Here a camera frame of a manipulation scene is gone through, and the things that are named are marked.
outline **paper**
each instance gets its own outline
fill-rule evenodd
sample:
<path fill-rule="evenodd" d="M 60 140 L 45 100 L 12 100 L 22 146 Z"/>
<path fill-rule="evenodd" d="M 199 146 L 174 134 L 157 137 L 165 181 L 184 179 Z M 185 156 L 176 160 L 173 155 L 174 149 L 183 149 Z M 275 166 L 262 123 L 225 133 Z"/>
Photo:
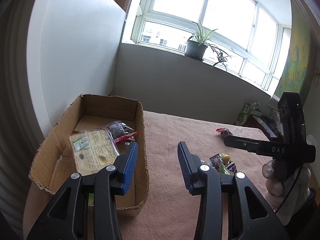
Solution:
<path fill-rule="evenodd" d="M 69 137 L 77 171 L 85 176 L 113 164 L 118 153 L 106 130 L 85 130 Z"/>

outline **cord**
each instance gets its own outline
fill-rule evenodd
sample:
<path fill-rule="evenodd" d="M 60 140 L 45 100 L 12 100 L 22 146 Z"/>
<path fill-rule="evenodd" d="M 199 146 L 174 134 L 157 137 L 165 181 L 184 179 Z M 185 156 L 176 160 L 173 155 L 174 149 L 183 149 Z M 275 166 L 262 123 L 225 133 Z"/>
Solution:
<path fill-rule="evenodd" d="M 315 82 L 315 86 L 317 87 L 319 85 L 319 73 L 316 74 L 316 76 L 318 77 L 318 83 L 316 84 L 316 77 L 314 78 L 314 82 Z"/>
<path fill-rule="evenodd" d="M 303 165 L 300 167 L 300 169 L 299 169 L 299 171 L 298 171 L 298 174 L 297 174 L 297 177 L 296 177 L 296 179 L 294 180 L 294 182 L 293 182 L 293 184 L 292 184 L 289 192 L 287 193 L 287 195 L 285 196 L 284 200 L 282 201 L 282 203 L 280 204 L 280 206 L 278 207 L 278 209 L 276 210 L 275 213 L 277 213 L 277 212 L 279 211 L 279 209 L 282 207 L 282 205 L 284 204 L 284 202 L 285 202 L 285 201 L 287 200 L 287 198 L 289 197 L 289 194 L 290 194 L 291 191 L 293 190 L 294 185 L 296 185 L 296 183 L 297 183 L 297 180 L 298 180 L 299 175 L 300 175 L 300 173 L 301 173 L 302 167 L 303 167 Z"/>

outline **yellow artwork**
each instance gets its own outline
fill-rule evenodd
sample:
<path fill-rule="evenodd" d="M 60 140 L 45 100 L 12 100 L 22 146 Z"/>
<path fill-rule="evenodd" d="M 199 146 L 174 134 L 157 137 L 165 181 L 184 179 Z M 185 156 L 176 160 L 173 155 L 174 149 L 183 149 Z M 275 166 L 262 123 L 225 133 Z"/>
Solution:
<path fill-rule="evenodd" d="M 275 95 L 279 98 L 284 91 L 300 92 L 309 62 L 310 30 L 302 14 L 291 1 L 292 30 L 290 48 L 284 71 Z"/>

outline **hand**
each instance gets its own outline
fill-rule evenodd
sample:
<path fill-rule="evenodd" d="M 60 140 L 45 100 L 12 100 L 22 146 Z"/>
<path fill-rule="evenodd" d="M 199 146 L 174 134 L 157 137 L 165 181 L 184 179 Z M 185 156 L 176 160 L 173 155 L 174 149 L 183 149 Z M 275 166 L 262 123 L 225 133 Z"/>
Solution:
<path fill-rule="evenodd" d="M 273 210 L 276 210 L 284 200 L 300 169 L 296 169 L 295 173 L 282 183 L 275 178 L 275 162 L 276 160 L 271 160 L 262 166 L 262 174 L 267 179 L 267 193 L 265 199 Z M 310 176 L 310 170 L 303 167 L 297 183 L 293 187 L 287 200 L 277 212 L 276 215 L 284 226 L 290 222 L 292 215 L 295 214 L 307 201 L 310 195 L 310 190 L 308 188 Z"/>

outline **gray wall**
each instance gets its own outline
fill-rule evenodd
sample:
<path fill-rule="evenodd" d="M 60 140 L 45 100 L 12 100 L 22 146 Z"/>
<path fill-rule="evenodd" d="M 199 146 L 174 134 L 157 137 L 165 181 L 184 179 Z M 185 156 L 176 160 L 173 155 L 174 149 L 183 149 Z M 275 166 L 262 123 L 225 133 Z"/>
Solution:
<path fill-rule="evenodd" d="M 121 43 L 112 95 L 138 99 L 143 109 L 233 123 L 243 104 L 267 108 L 270 96 L 242 79 L 175 53 Z"/>
<path fill-rule="evenodd" d="M 320 63 L 320 54 L 317 55 L 316 66 Z M 318 83 L 317 77 L 314 77 L 309 94 L 303 106 L 303 114 L 306 123 L 307 135 L 311 134 L 317 141 L 316 161 L 310 163 L 312 171 L 317 178 L 318 187 L 320 186 L 320 86 L 315 86 Z"/>

